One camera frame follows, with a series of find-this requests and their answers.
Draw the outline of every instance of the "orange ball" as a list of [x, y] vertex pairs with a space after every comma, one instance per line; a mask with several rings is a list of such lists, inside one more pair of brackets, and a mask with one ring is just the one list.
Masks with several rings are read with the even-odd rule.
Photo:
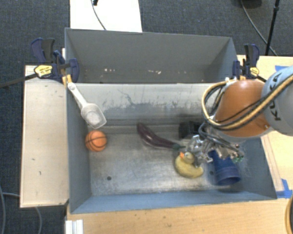
[[95, 152], [100, 152], [106, 147], [107, 139], [103, 132], [93, 130], [85, 138], [86, 147]]

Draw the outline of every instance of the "gray bin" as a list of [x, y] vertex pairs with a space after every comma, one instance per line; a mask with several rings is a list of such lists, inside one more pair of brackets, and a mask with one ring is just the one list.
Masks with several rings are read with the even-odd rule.
[[146, 146], [136, 131], [142, 122], [178, 141], [179, 123], [202, 120], [203, 92], [231, 75], [231, 38], [66, 29], [65, 49], [81, 66], [78, 89], [106, 117], [100, 130], [108, 139], [102, 152], [86, 149], [89, 129], [67, 92], [71, 213], [277, 198], [260, 139], [241, 144], [241, 181], [219, 187], [212, 166], [204, 164], [197, 179], [181, 177], [173, 167], [177, 153]]

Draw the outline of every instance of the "orange object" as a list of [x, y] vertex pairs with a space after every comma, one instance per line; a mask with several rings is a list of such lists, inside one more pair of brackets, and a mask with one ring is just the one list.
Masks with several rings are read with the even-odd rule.
[[[241, 117], [246, 112], [246, 110], [240, 112], [241, 110], [249, 109], [248, 106], [261, 99], [263, 87], [263, 82], [252, 79], [238, 80], [231, 84], [220, 100], [215, 120], [227, 123]], [[233, 137], [253, 137], [263, 133], [268, 128], [268, 122], [264, 115], [260, 114], [245, 126], [232, 131], [224, 131], [224, 133]]]
[[86, 147], [95, 152], [100, 152], [106, 147], [107, 139], [103, 132], [93, 130], [85, 138]]

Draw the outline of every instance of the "white scoop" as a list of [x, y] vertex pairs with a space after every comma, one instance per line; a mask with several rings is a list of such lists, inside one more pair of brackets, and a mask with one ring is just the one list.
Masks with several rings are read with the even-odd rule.
[[75, 100], [81, 104], [83, 119], [94, 129], [104, 126], [106, 118], [101, 109], [94, 103], [88, 103], [74, 83], [69, 82], [67, 87], [74, 95]]

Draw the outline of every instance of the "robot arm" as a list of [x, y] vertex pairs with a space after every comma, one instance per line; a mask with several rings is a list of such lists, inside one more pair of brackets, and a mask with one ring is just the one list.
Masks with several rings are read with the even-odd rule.
[[[207, 102], [218, 91], [213, 106]], [[208, 152], [240, 161], [240, 142], [260, 137], [269, 129], [293, 136], [293, 66], [273, 74], [266, 82], [232, 79], [210, 86], [202, 96], [205, 122], [187, 149], [196, 154], [198, 165], [211, 162]]]

